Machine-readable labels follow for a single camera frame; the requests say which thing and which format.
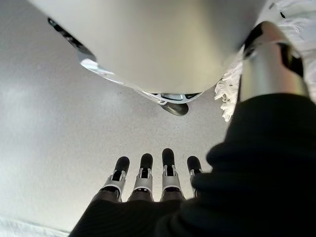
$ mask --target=robotic hand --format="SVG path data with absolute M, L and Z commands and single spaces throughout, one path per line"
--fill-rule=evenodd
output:
M 160 201 L 185 200 L 176 171 L 174 154 L 171 149 L 164 149 L 162 152 L 162 195 Z M 107 179 L 105 185 L 95 195 L 91 202 L 96 200 L 107 200 L 112 202 L 122 202 L 121 195 L 125 185 L 125 178 L 128 172 L 129 159 L 121 157 L 118 159 L 113 173 Z M 135 186 L 128 201 L 153 199 L 153 177 L 152 177 L 153 157 L 144 154 L 140 161 L 139 172 L 136 176 Z M 201 165 L 197 157 L 188 158 L 188 169 L 190 180 L 196 174 L 201 173 Z

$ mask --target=white fringe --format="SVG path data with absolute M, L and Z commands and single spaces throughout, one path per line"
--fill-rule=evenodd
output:
M 311 98 L 316 102 L 316 0 L 281 0 L 276 2 L 276 6 L 286 16 L 286 19 L 277 23 L 278 26 L 303 55 L 305 81 Z M 226 122 L 231 119 L 237 102 L 242 51 L 215 88 L 215 100 L 223 100 L 221 109 Z

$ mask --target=grey textured surface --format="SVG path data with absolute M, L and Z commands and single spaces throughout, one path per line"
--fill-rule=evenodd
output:
M 76 52 L 23 0 L 0 2 L 0 214 L 69 231 L 117 158 L 131 160 L 123 200 L 140 157 L 154 157 L 161 195 L 161 152 L 172 148 L 183 192 L 186 160 L 224 138 L 227 124 L 213 89 L 175 117 L 133 90 L 88 72 Z
M 0 217 L 1 237 L 66 237 L 69 233 L 52 230 L 34 223 Z

